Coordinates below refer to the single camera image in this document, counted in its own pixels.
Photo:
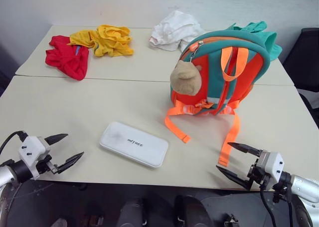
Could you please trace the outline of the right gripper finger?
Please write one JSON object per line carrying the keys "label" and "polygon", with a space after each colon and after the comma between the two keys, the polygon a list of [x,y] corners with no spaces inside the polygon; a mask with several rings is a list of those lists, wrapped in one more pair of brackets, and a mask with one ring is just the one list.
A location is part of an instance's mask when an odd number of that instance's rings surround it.
{"label": "right gripper finger", "polygon": [[228,142],[228,145],[231,147],[235,148],[238,151],[241,151],[243,153],[249,153],[254,156],[260,157],[262,150],[256,149],[254,147],[248,146],[246,144],[241,144],[241,143],[235,143],[235,142]]}
{"label": "right gripper finger", "polygon": [[241,179],[237,176],[237,174],[235,174],[232,171],[229,171],[223,167],[220,166],[216,166],[216,168],[229,180],[235,182],[236,184],[242,186],[244,189],[246,190],[250,190],[251,189],[251,180],[244,180]]}

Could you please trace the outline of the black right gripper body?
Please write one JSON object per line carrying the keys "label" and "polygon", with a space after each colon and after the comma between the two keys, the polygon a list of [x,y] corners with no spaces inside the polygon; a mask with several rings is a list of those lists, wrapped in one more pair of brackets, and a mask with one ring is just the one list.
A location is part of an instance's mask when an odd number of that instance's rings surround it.
{"label": "black right gripper body", "polygon": [[255,163],[251,165],[247,177],[250,182],[256,182],[265,189],[269,183],[270,175],[266,173],[264,167],[258,165],[259,159],[256,159]]}

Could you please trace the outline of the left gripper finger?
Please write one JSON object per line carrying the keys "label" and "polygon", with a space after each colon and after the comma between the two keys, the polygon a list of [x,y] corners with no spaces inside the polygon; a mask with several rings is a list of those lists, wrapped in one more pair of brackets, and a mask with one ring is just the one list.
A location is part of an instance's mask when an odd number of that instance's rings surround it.
{"label": "left gripper finger", "polygon": [[52,135],[49,137],[44,138],[44,140],[47,142],[48,145],[53,145],[59,141],[61,141],[63,138],[67,137],[68,134],[62,133],[57,135]]}
{"label": "left gripper finger", "polygon": [[84,152],[81,152],[79,154],[76,154],[70,158],[68,158],[64,164],[60,165],[57,167],[57,173],[61,174],[62,172],[64,172],[65,170],[69,169],[70,167],[72,167],[82,156],[83,156]]}

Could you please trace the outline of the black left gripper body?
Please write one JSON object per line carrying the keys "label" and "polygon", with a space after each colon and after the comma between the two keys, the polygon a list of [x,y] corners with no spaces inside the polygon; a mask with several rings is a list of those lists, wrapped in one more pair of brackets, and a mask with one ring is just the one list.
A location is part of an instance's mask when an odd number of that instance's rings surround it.
{"label": "black left gripper body", "polygon": [[36,169],[40,174],[51,172],[53,174],[58,173],[58,166],[51,162],[52,157],[47,155],[43,160],[38,161]]}

